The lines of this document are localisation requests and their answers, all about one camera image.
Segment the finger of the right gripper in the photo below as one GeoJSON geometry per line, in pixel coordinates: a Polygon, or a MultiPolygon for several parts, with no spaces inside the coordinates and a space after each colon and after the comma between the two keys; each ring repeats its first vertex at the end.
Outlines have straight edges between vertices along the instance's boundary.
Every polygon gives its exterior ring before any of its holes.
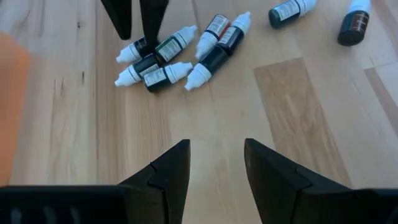
{"type": "Polygon", "coordinates": [[[101,0],[121,40],[131,38],[131,0],[101,0]]]}
{"type": "Polygon", "coordinates": [[[159,44],[158,34],[169,0],[139,0],[139,3],[144,36],[155,47],[159,44]]]}

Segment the small brown dropper bottle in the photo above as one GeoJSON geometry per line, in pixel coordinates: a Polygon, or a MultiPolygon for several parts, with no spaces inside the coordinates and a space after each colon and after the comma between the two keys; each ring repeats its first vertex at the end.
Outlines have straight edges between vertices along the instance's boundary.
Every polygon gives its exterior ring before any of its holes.
{"type": "Polygon", "coordinates": [[[353,46],[363,41],[370,11],[371,0],[352,0],[338,34],[337,41],[340,45],[353,46]]]}

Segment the small dark green dropper bottle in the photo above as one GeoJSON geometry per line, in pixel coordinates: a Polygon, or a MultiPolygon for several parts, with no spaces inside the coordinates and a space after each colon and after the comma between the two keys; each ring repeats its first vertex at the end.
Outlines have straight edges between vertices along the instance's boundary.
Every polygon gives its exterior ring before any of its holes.
{"type": "Polygon", "coordinates": [[[287,0],[269,10],[269,22],[272,28],[279,29],[315,8],[317,0],[287,0]]]}

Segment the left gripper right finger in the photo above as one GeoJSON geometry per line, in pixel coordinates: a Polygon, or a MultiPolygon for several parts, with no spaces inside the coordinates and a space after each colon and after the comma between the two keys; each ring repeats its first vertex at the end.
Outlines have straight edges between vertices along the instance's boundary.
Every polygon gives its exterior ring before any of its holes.
{"type": "Polygon", "coordinates": [[[318,193],[348,191],[263,145],[253,138],[244,142],[246,173],[263,224],[293,224],[300,193],[314,187],[318,193]]]}

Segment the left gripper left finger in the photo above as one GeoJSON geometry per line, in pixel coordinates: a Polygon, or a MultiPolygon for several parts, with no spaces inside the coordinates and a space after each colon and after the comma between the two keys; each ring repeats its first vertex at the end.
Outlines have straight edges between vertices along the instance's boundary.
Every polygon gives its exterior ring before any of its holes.
{"type": "Polygon", "coordinates": [[[190,180],[190,141],[183,139],[120,184],[129,224],[182,224],[190,180]]]}

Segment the small maroon dropper bottle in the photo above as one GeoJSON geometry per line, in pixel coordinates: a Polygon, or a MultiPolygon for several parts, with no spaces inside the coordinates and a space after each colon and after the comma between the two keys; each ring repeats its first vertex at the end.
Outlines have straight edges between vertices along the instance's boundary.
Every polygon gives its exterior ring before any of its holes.
{"type": "Polygon", "coordinates": [[[203,58],[216,45],[230,24],[229,19],[222,14],[216,14],[212,18],[197,43],[195,54],[197,60],[203,58]]]}

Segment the small green-label dropper bottle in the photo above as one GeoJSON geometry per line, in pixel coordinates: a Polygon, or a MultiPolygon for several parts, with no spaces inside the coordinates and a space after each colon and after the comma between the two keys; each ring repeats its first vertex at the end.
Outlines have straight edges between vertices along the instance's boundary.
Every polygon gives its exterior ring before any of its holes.
{"type": "Polygon", "coordinates": [[[163,62],[171,61],[182,50],[184,50],[195,37],[197,26],[186,26],[161,42],[156,48],[155,53],[163,62]]]}

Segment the small black dropper bottle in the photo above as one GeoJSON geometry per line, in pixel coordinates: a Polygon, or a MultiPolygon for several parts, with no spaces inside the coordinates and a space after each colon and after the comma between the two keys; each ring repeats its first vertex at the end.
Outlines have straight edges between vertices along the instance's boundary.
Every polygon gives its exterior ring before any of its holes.
{"type": "Polygon", "coordinates": [[[128,63],[141,60],[148,54],[147,47],[147,40],[142,37],[123,48],[116,57],[116,61],[118,63],[128,63]]]}
{"type": "Polygon", "coordinates": [[[227,28],[222,38],[217,42],[228,56],[236,51],[251,26],[251,13],[249,11],[240,14],[227,28]]]}
{"type": "Polygon", "coordinates": [[[143,80],[143,76],[160,68],[161,63],[154,54],[149,54],[140,61],[128,66],[114,82],[116,86],[130,86],[143,80]]]}
{"type": "Polygon", "coordinates": [[[228,59],[228,54],[216,45],[194,66],[187,77],[185,89],[190,91],[202,86],[212,78],[228,59]]]}
{"type": "Polygon", "coordinates": [[[145,74],[143,81],[147,90],[155,93],[186,77],[192,68],[191,62],[178,62],[145,74]]]}

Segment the orange plastic tray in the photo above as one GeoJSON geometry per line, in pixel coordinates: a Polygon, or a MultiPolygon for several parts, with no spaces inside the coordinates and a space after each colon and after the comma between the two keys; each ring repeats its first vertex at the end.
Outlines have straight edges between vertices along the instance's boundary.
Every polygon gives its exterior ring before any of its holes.
{"type": "Polygon", "coordinates": [[[9,183],[25,101],[30,57],[0,32],[0,187],[9,183]]]}

